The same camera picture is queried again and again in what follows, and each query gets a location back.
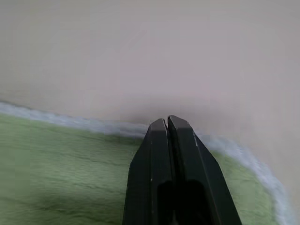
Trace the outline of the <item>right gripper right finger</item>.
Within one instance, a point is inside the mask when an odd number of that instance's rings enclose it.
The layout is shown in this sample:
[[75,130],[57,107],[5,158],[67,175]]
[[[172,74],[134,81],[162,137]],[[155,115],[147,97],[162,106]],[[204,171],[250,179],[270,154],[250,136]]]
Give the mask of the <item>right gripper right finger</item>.
[[220,166],[190,124],[168,117],[176,174],[176,218],[180,225],[240,225]]

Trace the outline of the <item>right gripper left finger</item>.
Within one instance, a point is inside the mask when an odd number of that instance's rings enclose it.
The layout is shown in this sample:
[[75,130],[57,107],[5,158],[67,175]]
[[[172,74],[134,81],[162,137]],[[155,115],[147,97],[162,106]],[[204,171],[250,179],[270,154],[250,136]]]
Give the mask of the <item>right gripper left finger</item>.
[[124,225],[170,225],[173,222],[173,165],[164,119],[150,124],[129,167]]

